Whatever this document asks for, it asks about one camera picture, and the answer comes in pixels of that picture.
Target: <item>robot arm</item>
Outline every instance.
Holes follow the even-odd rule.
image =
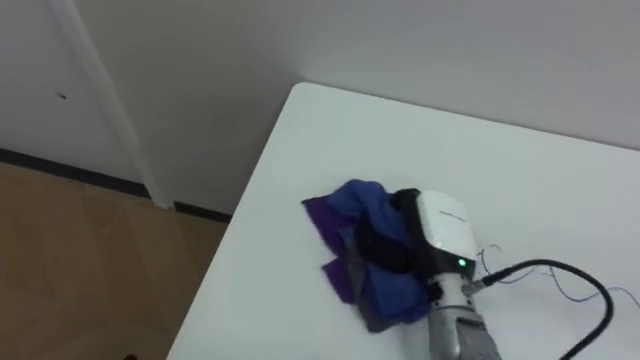
[[[472,296],[476,244],[464,206],[438,192],[394,195],[416,252],[416,273],[431,300],[430,360],[500,360]]]

